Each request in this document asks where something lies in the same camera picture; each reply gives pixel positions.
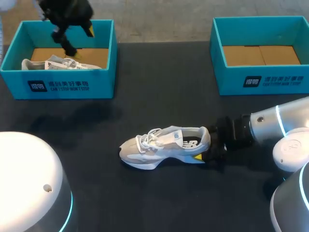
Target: concrete floor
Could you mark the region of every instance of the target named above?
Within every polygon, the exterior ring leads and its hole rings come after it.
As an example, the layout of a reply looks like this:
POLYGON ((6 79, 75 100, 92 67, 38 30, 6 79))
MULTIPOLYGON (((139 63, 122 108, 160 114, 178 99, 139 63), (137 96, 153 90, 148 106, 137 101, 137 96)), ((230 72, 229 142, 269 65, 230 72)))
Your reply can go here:
MULTIPOLYGON (((95 19, 114 19, 119 42, 208 40, 213 17, 304 15, 308 0, 90 0, 95 19)), ((2 13, 4 43, 21 20, 38 20, 32 0, 2 13)))

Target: sneaker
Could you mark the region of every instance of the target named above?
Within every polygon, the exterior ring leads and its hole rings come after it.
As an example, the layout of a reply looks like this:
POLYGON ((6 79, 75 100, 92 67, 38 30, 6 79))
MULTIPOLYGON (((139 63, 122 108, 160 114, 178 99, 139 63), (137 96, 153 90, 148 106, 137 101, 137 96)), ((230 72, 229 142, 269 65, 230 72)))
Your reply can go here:
POLYGON ((96 65, 81 64, 71 58, 60 58, 52 55, 47 61, 32 62, 24 59, 21 70, 72 70, 72 69, 101 69, 96 65))
POLYGON ((171 126, 153 129, 148 134, 126 141, 119 148, 119 156, 132 167, 152 170, 166 158, 176 158, 185 163, 204 163, 195 156, 207 151, 210 145, 211 137, 205 127, 171 126))

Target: black tablecloth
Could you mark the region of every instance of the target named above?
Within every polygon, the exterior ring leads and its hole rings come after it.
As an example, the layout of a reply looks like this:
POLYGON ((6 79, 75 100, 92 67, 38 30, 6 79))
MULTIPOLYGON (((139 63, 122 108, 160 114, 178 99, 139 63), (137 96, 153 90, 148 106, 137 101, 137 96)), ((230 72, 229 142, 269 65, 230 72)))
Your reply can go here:
POLYGON ((31 133, 55 149, 79 232, 273 231, 271 148, 231 153, 224 169, 167 160, 140 171, 118 158, 120 144, 153 128, 207 126, 305 96, 219 96, 208 46, 119 44, 113 100, 15 101, 0 80, 0 131, 31 133))

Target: small hole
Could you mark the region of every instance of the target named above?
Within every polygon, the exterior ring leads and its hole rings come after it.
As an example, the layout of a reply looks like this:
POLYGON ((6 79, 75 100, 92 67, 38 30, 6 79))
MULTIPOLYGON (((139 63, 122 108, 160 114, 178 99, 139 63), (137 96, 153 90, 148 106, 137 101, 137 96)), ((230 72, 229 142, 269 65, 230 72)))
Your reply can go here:
POLYGON ((52 187, 50 185, 44 185, 43 186, 43 189, 46 191, 46 192, 51 192, 53 191, 52 187))
POLYGON ((257 121, 258 121, 258 122, 263 122, 263 121, 264 121, 264 118, 263 118, 263 117, 258 117, 258 118, 257 118, 257 121))

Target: shoe sole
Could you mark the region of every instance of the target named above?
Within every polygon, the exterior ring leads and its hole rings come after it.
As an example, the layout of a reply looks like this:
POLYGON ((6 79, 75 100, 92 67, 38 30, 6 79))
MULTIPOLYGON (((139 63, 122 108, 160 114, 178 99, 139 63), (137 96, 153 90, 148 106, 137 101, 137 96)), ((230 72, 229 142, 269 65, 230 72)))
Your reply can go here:
MULTIPOLYGON (((170 158, 175 158, 175 159, 178 159, 184 163, 192 163, 192 164, 202 164, 202 163, 205 163, 203 161, 200 161, 200 160, 197 160, 195 158, 193 158, 193 156, 173 156, 173 157, 170 157, 170 158)), ((153 170, 155 169, 163 160, 165 159, 162 159, 162 160, 159 160, 155 163, 148 163, 148 164, 135 164, 135 163, 130 163, 130 162, 127 162, 123 159, 121 159, 124 163, 134 167, 134 168, 138 168, 138 169, 143 169, 143 170, 153 170)))

